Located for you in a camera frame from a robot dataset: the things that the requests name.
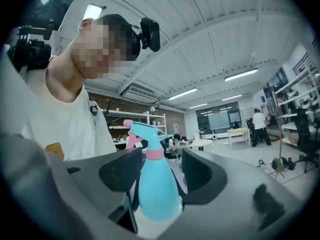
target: blue spray bottle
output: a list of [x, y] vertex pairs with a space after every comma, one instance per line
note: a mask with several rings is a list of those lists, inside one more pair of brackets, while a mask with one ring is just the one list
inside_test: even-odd
[[164, 157], [160, 141], [170, 135], [158, 136], [160, 131], [152, 125], [124, 120], [130, 128], [127, 148], [142, 139], [148, 141], [146, 161], [139, 182], [139, 203], [143, 214], [153, 221], [165, 221], [175, 217], [179, 211], [180, 199], [175, 177]]

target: chair base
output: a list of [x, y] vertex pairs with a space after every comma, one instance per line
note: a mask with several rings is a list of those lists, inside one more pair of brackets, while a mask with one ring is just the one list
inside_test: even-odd
[[319, 157], [319, 155], [316, 153], [315, 155], [299, 155], [299, 160], [295, 161], [295, 163], [305, 162], [304, 166], [304, 173], [306, 174], [307, 171], [307, 162], [315, 164], [315, 167], [319, 167], [319, 163], [317, 160], [315, 160], [316, 157]]

